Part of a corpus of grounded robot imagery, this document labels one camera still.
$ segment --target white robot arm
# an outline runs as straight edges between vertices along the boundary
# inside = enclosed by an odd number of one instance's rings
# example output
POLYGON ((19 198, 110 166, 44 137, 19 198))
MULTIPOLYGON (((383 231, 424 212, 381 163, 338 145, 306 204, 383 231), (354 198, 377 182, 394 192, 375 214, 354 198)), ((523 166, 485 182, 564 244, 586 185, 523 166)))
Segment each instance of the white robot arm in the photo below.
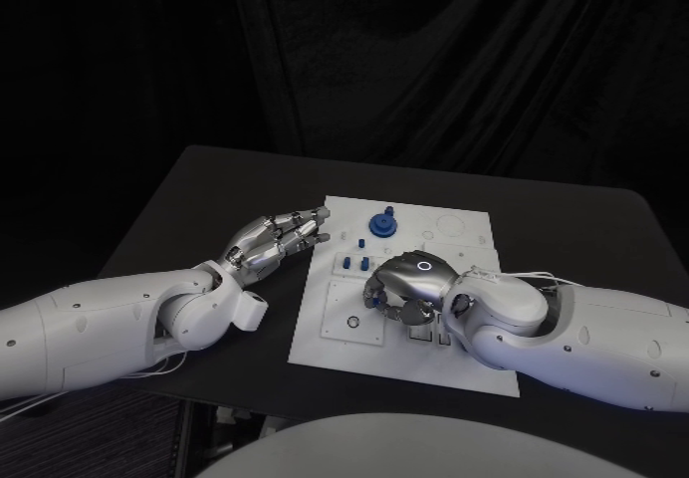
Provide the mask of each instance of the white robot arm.
POLYGON ((629 408, 689 412, 683 307, 579 285, 537 289, 520 277, 481 269, 461 275, 422 251, 381 266, 364 300, 410 326, 440 312, 468 353, 492 368, 629 408), (388 305, 387 291, 409 301, 404 307, 388 305))
POLYGON ((230 324, 256 331, 269 305, 243 289, 329 240, 318 233, 329 215, 321 207, 262 217, 217 262, 84 282, 0 311, 0 400, 106 383, 210 347, 230 324))

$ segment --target white panel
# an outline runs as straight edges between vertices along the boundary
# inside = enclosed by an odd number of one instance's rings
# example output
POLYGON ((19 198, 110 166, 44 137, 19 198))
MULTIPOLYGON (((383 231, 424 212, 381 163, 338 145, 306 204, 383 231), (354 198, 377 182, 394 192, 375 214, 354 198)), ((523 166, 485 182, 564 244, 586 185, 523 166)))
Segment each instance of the white panel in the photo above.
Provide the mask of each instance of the white panel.
POLYGON ((381 346, 387 319, 377 309, 364 307, 361 299, 361 284, 331 282, 321 336, 344 342, 381 346))
MULTIPOLYGON (((501 270, 489 214, 335 196, 328 196, 326 206, 332 215, 321 232, 328 232, 332 240, 319 244, 314 252, 290 363, 520 396, 518 375, 484 366, 465 352, 461 341, 452 340, 449 346, 442 345, 437 324, 430 326, 432 342, 413 340, 410 328, 380 317, 380 313, 367 310, 363 304, 368 277, 386 260, 407 251, 419 249, 439 255, 461 273, 474 265, 501 270), (370 220, 387 206, 396 208, 399 232, 384 239, 371 233, 370 220), (364 248, 360 248, 360 239, 365 239, 364 248), (352 258, 350 270, 339 268, 347 256, 352 258), (373 260, 367 273, 361 271, 364 256, 373 260), (338 287, 342 282, 351 284, 344 287, 352 288, 348 289, 350 302, 342 314, 332 309, 335 296, 332 301, 328 300, 334 281, 338 281, 338 287), (347 321, 337 321, 335 318, 351 314, 350 311, 358 311, 354 315, 361 320, 367 314, 374 314, 373 319, 377 317, 383 321, 386 337, 381 337, 381 345, 371 341, 380 336, 361 329, 363 325, 352 329, 347 321), (334 330, 339 332, 334 333, 331 327, 324 329, 325 324, 331 326, 331 321, 335 321, 339 329, 334 327, 334 330)), ((401 304, 396 296, 390 301, 401 304)))

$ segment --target table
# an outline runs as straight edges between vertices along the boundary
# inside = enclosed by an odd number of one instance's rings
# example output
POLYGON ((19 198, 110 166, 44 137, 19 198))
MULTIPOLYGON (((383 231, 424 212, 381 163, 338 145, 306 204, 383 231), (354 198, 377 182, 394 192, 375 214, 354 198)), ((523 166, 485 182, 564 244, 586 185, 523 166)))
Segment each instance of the table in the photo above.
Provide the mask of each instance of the table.
MULTIPOLYGON (((256 217, 324 204, 326 194, 488 211, 505 271, 550 271, 688 307, 689 277, 632 191, 192 146, 102 277, 217 259, 256 217)), ((250 289, 270 304, 262 327, 234 326, 175 373, 129 386, 311 420, 364 412, 443 415, 551 439, 649 476, 687 476, 689 414, 600 403, 520 375, 521 398, 288 363, 312 252, 250 289)))

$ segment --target blue knob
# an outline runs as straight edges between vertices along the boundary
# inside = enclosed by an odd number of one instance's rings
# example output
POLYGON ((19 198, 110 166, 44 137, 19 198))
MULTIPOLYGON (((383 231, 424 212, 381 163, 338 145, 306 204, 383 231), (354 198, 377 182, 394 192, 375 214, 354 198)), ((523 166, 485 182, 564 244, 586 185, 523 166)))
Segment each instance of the blue knob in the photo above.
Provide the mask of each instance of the blue knob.
POLYGON ((391 237, 399 231, 399 221, 396 220, 396 209, 393 206, 386 208, 384 214, 377 214, 371 218, 370 229, 375 236, 391 237))

